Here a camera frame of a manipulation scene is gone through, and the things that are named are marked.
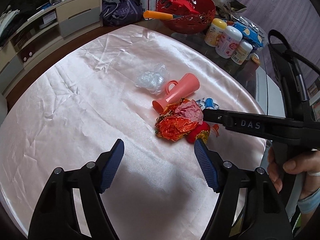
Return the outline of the right hand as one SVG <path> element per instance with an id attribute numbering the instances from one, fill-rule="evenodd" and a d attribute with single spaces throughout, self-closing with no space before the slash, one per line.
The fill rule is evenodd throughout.
<path id="1" fill-rule="evenodd" d="M 268 150 L 267 172 L 276 188 L 280 192 L 283 182 L 280 179 L 279 167 L 275 162 L 274 151 L 271 147 Z M 283 165 L 283 170 L 288 174 L 300 174 L 306 172 L 304 185 L 299 199 L 305 199 L 319 189 L 319 151 L 312 151 L 310 154 L 299 155 Z"/>

